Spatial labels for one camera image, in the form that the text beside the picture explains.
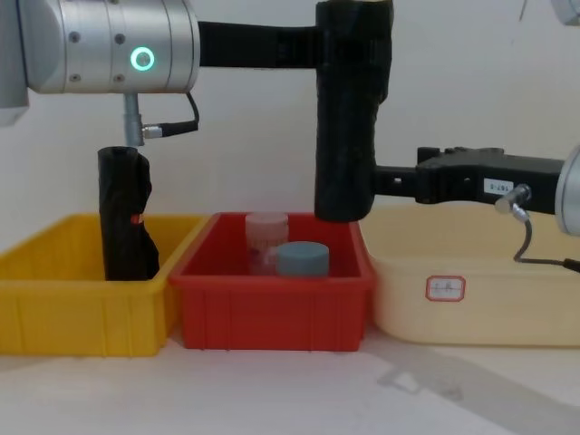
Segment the white wall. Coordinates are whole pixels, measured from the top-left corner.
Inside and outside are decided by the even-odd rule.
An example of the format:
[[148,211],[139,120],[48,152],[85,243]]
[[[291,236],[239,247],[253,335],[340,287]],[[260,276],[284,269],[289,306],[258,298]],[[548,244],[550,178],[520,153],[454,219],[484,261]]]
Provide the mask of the white wall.
[[[563,159],[580,139],[580,29],[547,0],[396,1],[391,96],[376,148],[412,165],[419,146],[505,147]],[[314,0],[197,0],[201,20],[314,23]],[[202,131],[151,141],[149,212],[310,210],[314,72],[202,71]],[[0,131],[0,248],[98,203],[99,148],[122,144],[121,97],[41,97]],[[142,99],[145,121],[184,120],[185,99]]]

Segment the blue cap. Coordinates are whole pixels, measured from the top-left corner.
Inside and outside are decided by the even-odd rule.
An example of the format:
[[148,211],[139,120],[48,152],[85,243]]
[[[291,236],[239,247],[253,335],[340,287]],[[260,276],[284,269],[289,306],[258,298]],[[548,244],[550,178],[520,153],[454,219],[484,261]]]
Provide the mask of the blue cap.
[[292,242],[276,250],[276,272],[280,276],[328,276],[330,250],[315,242]]

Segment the green indicator light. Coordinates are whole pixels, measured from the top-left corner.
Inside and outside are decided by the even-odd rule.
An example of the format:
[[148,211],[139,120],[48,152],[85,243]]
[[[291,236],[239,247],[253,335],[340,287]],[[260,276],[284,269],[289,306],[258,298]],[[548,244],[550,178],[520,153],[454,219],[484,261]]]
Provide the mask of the green indicator light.
[[155,54],[147,47],[138,47],[130,55],[130,64],[137,71],[148,71],[155,64]]

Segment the beige bin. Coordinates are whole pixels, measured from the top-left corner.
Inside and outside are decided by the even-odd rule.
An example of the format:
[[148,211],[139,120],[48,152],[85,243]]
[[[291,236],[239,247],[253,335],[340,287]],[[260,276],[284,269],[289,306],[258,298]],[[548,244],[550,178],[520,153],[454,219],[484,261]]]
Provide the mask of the beige bin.
[[[580,259],[580,238],[532,215],[527,256]],[[580,345],[580,274],[512,260],[525,229],[491,206],[377,208],[362,232],[381,282],[374,318],[416,343]]]

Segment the black cable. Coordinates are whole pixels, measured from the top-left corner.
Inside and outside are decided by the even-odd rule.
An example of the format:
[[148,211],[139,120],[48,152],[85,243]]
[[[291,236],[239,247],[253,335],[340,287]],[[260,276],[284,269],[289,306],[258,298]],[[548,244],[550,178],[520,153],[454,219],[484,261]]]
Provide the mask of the black cable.
[[191,92],[186,93],[185,96],[188,97],[188,101],[189,101],[189,104],[191,105],[191,109],[193,109],[193,115],[194,115],[193,121],[195,121],[199,124],[200,118],[199,118],[198,105],[196,104],[196,101],[191,96]]
[[564,261],[560,260],[547,260],[544,258],[524,258],[524,254],[529,249],[532,243],[532,236],[534,234],[534,229],[532,227],[532,221],[527,220],[524,225],[526,226],[526,238],[524,239],[524,244],[514,255],[514,261],[526,265],[548,265],[548,266],[559,266],[564,267],[573,272],[580,273],[580,261],[572,260],[570,258]]
[[186,93],[191,109],[193,110],[194,119],[193,121],[185,122],[165,122],[159,124],[162,131],[163,138],[169,138],[171,136],[178,136],[180,134],[191,133],[193,131],[199,130],[199,109],[196,101],[191,96],[191,92]]
[[523,258],[524,254],[529,249],[532,243],[532,236],[534,235],[534,229],[532,227],[532,221],[527,220],[524,225],[526,226],[526,238],[524,244],[514,255],[514,261],[517,263],[523,263],[527,265],[551,265],[551,266],[563,266],[564,261],[559,260],[547,260],[544,258]]

